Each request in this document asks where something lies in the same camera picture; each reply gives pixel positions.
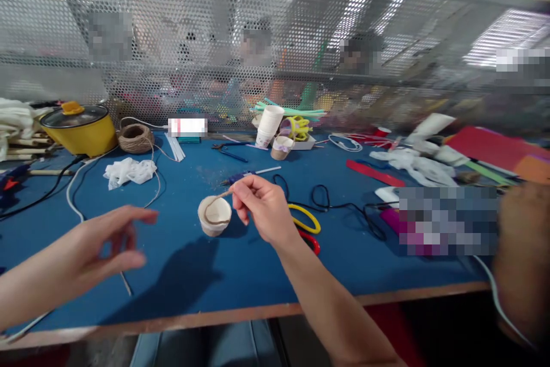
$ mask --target table edge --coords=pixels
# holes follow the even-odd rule
[[[367,294],[355,297],[363,306],[384,304],[415,299],[443,297],[490,290],[486,281],[466,282],[440,287],[397,290],[388,293]],[[155,318],[122,324],[74,327],[29,333],[11,344],[0,345],[0,351],[20,348],[65,344],[80,340],[93,340],[106,337],[131,336],[141,333],[154,333],[165,330],[179,330],[209,325],[236,323],[253,319],[287,317],[301,314],[299,303],[276,304],[243,309],[212,311]]]

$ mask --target right hand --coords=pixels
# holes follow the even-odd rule
[[[273,247],[283,247],[300,238],[281,187],[257,175],[249,175],[231,186],[233,208],[244,225],[252,215],[261,237]]]

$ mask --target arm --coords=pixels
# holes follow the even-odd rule
[[[493,271],[502,310],[542,350],[550,338],[550,186],[513,188],[502,199],[499,220]],[[525,345],[503,320],[499,327]]]
[[[277,251],[313,331],[337,366],[402,365],[376,323],[301,239],[282,189],[257,175],[233,185],[233,207],[248,213]]]
[[[118,208],[81,223],[3,274],[0,332],[55,309],[112,275],[143,267],[146,260],[135,250],[132,221],[153,224],[157,214],[143,208]],[[111,256],[99,258],[107,241],[111,242]]]

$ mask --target blue pliers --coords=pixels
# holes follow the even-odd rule
[[[246,145],[246,144],[251,144],[251,143],[233,143],[233,142],[230,142],[230,143],[214,144],[214,145],[212,145],[212,149],[217,149],[218,151],[220,151],[224,155],[230,156],[232,158],[238,159],[239,161],[247,163],[248,160],[246,160],[242,157],[239,157],[238,155],[232,154],[230,152],[223,151],[224,147],[229,147],[230,145]]]

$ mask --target red ruler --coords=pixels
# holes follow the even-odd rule
[[[354,171],[357,171],[358,173],[362,173],[363,175],[379,180],[384,184],[388,184],[392,187],[405,187],[405,183],[400,179],[397,179],[396,177],[391,176],[390,174],[385,174],[380,171],[377,171],[364,164],[359,164],[355,161],[347,160],[345,162],[345,166],[348,168],[351,168]]]

